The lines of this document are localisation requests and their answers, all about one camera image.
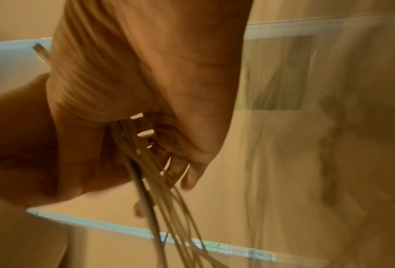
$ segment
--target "bundle of cables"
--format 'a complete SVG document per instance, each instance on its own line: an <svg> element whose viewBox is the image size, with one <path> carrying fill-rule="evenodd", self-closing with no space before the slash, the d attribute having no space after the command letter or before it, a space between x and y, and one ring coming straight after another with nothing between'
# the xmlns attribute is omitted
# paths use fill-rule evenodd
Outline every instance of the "bundle of cables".
<svg viewBox="0 0 395 268"><path fill-rule="evenodd" d="M50 65L50 53L48 50L40 44L36 44L33 49L46 64ZM141 208L147 216L158 254L158 266L162 268L168 267L164 246L168 236L171 235L184 267L203 268L202 260L206 260L212 267L227 268L226 265L208 254L196 223L190 215L180 192L175 186L171 190L166 184L166 181L169 181L168 174L164 173L161 175L146 144L136 134L132 119L111 123L110 129L112 137L124 159L125 168L134 180L140 197ZM143 178L147 181L148 190ZM168 228L163 241L161 240L160 227L154 205L159 208L161 217ZM197 235L197 243L192 241L193 233Z"/></svg>

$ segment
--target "hand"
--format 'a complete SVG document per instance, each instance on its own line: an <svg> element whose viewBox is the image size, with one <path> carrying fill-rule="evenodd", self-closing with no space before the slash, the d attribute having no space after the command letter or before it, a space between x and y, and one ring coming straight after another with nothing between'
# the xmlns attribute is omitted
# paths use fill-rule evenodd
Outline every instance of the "hand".
<svg viewBox="0 0 395 268"><path fill-rule="evenodd" d="M68 0L52 46L47 98L59 144L58 194L84 192L107 123L143 113L151 151L194 187L226 137L252 1Z"/></svg>
<svg viewBox="0 0 395 268"><path fill-rule="evenodd" d="M0 198L23 208L61 201L57 192L57 139L46 100L48 75L0 95ZM129 181L115 144L105 135L99 167L84 193Z"/></svg>

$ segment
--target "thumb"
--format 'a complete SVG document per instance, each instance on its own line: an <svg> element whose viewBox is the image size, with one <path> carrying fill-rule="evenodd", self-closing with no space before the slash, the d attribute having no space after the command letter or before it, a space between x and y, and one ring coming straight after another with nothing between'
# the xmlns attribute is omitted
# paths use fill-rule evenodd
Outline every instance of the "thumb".
<svg viewBox="0 0 395 268"><path fill-rule="evenodd" d="M58 140L57 196L69 200L84 193L85 181L98 170L104 124L73 124L58 115L54 122Z"/></svg>

